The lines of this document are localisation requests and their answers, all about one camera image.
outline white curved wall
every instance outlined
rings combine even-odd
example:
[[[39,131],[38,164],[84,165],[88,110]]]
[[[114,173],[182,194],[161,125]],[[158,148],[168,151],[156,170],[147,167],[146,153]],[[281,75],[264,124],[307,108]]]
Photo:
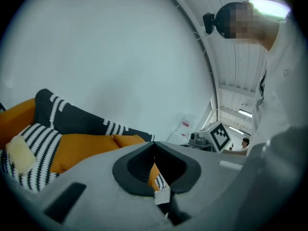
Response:
[[[73,105],[166,140],[201,119],[213,84],[170,0],[28,0],[1,51],[0,102],[48,88]]]

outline black and white striped pillow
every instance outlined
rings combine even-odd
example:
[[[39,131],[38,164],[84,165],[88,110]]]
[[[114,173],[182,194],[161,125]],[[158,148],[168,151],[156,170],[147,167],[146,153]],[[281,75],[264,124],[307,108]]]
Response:
[[[26,175],[18,174],[6,150],[3,150],[0,151],[0,168],[17,180],[24,189],[38,193],[59,176],[59,174],[50,172],[50,167],[62,134],[36,123],[25,128],[20,135],[33,152],[37,163]]]
[[[163,190],[167,186],[167,182],[165,181],[164,177],[161,175],[161,173],[158,174],[158,176],[155,179],[155,183],[159,187],[159,190]]]
[[[56,129],[62,134],[139,135],[144,141],[154,141],[150,133],[131,129],[83,111],[47,89],[35,96],[35,122]]]

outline yellow pillow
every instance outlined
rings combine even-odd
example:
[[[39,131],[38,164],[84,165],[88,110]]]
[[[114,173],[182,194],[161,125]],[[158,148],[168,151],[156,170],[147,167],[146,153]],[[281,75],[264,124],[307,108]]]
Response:
[[[20,103],[0,114],[0,150],[5,144],[34,122],[35,100]]]
[[[113,136],[116,143],[121,147],[126,147],[134,144],[141,144],[144,143],[145,141],[143,138],[141,138],[138,135],[133,135],[133,136],[128,136],[128,135],[114,135]],[[153,187],[155,191],[159,191],[159,187],[156,184],[155,180],[159,174],[159,170],[156,166],[156,164],[153,165],[151,172],[150,172],[150,177],[148,181],[148,185]]]
[[[53,158],[51,172],[64,173],[82,160],[120,149],[110,135],[65,134]]]
[[[141,144],[144,143],[145,141],[143,140],[143,138],[141,138],[138,135],[133,135],[133,136],[129,136],[129,135],[114,135],[113,136],[116,143],[120,146],[120,148],[126,147],[126,146],[130,146],[130,145],[134,145],[134,144]]]
[[[6,145],[6,150],[19,174],[26,175],[36,163],[35,156],[22,136],[13,138]]]

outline ceiling light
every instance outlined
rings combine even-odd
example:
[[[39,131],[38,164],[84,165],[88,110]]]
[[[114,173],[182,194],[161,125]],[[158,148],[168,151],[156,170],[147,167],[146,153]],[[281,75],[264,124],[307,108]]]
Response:
[[[248,116],[248,117],[252,118],[252,114],[248,113],[248,112],[246,112],[244,110],[239,110],[239,113],[242,114],[242,115],[245,115],[245,116]]]
[[[248,0],[254,7],[263,14],[285,18],[290,12],[290,8],[284,4],[270,0]]]
[[[238,133],[240,133],[240,134],[242,134],[242,135],[244,135],[244,133],[242,131],[239,131],[239,130],[237,130],[237,129],[233,128],[233,127],[230,127],[230,126],[229,126],[229,128],[234,130],[234,131],[236,131],[236,132],[238,132]]]

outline white shirt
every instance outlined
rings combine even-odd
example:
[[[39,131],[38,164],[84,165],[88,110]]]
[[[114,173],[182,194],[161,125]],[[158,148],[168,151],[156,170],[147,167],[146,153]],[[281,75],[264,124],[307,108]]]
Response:
[[[265,143],[290,126],[308,125],[307,69],[307,41],[293,20],[281,22],[268,52],[265,79],[257,86],[247,155],[254,145]]]
[[[248,149],[248,147],[246,147],[246,148],[238,148],[238,149],[232,149],[232,151],[234,151],[234,152],[241,152],[241,151],[244,151],[244,150],[247,150]]]

